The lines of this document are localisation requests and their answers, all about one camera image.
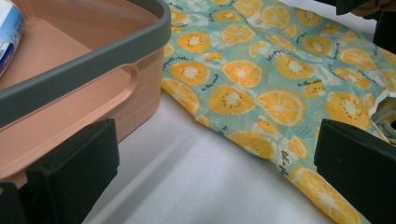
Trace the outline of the pink basket with grey rim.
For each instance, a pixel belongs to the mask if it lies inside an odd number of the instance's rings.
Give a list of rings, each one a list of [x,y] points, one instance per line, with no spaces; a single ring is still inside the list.
[[[18,49],[0,76],[0,182],[83,127],[114,119],[125,138],[156,111],[164,46],[163,0],[11,0],[24,14]]]

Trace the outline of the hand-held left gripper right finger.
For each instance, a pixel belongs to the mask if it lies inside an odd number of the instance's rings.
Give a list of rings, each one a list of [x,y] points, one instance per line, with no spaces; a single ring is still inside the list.
[[[355,126],[325,119],[314,164],[372,224],[396,224],[396,146]]]

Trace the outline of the blue and white packet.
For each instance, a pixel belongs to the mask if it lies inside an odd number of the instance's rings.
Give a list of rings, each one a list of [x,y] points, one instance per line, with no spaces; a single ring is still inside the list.
[[[0,77],[19,47],[24,24],[22,11],[11,0],[0,0]]]

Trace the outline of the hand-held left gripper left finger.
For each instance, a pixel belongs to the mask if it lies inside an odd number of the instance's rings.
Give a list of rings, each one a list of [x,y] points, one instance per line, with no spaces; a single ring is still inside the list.
[[[118,173],[114,119],[82,128],[25,171],[21,189],[29,224],[82,224]]]

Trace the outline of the orange slice print tote bag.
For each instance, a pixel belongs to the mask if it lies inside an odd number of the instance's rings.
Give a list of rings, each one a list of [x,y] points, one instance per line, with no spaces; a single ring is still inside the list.
[[[314,164],[321,122],[396,146],[396,54],[280,0],[165,0],[163,88],[336,224],[372,224]]]

